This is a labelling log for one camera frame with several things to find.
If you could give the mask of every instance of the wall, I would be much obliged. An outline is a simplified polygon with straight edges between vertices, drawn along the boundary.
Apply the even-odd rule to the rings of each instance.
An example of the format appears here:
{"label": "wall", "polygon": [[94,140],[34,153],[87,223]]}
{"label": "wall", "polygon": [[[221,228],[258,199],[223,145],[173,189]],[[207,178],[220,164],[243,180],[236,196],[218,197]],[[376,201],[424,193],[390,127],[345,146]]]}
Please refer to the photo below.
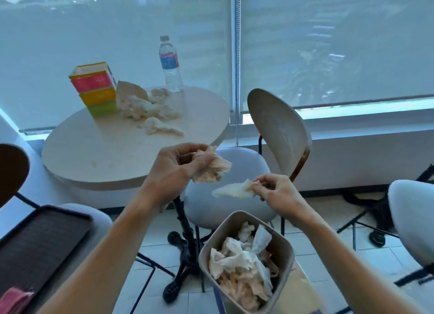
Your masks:
{"label": "wall", "polygon": [[[40,154],[35,152],[2,117],[0,117],[0,143],[21,147],[30,159],[30,172],[20,193],[41,205],[78,202],[65,185],[46,171]],[[0,208],[0,238],[31,211],[31,207],[15,197]]]}
{"label": "wall", "polygon": [[[415,179],[434,161],[434,130],[320,139],[295,184],[301,191],[381,185]],[[279,167],[267,145],[263,155],[272,172]],[[79,203],[96,208],[124,206],[136,189],[96,192],[71,188]]]}

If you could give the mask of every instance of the pink cloth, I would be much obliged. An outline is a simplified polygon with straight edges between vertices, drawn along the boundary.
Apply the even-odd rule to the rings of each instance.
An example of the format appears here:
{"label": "pink cloth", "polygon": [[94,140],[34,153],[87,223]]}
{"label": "pink cloth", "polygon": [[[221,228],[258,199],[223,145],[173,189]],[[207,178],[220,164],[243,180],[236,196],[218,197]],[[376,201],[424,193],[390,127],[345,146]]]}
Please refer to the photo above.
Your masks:
{"label": "pink cloth", "polygon": [[0,314],[21,314],[33,298],[33,292],[12,287],[0,298]]}

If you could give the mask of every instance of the person's left hand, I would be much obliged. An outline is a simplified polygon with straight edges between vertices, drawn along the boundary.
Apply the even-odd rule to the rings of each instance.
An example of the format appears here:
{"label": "person's left hand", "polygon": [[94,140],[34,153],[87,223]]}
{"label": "person's left hand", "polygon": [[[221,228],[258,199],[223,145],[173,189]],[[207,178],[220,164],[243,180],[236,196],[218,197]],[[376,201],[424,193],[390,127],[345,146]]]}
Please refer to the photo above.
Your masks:
{"label": "person's left hand", "polygon": [[140,192],[146,193],[154,205],[164,207],[184,191],[194,174],[211,164],[213,155],[192,160],[194,153],[207,148],[208,145],[195,143],[162,148]]}

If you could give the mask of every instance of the forearm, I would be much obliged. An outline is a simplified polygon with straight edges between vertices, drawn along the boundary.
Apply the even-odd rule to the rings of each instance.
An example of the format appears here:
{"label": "forearm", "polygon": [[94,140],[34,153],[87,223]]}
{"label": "forearm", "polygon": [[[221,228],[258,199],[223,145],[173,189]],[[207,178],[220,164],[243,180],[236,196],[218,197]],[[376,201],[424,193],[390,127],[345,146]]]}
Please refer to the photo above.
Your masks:
{"label": "forearm", "polygon": [[131,269],[144,234],[156,214],[146,194],[136,196],[38,314],[110,314]]}
{"label": "forearm", "polygon": [[319,215],[302,230],[354,313],[423,313],[411,298],[346,246]]}

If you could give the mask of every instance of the chair backrest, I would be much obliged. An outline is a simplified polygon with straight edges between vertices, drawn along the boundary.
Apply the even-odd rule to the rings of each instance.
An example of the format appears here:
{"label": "chair backrest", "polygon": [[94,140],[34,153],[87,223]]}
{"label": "chair backrest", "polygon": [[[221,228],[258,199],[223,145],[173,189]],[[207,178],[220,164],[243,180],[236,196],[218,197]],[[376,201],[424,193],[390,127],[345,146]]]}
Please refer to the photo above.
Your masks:
{"label": "chair backrest", "polygon": [[306,162],[312,146],[303,119],[287,103],[263,89],[249,92],[247,105],[281,173],[293,181]]}
{"label": "chair backrest", "polygon": [[434,185],[395,180],[389,186],[388,198],[404,247],[421,266],[434,262]]}
{"label": "chair backrest", "polygon": [[18,192],[29,170],[29,158],[21,148],[0,144],[0,208]]}

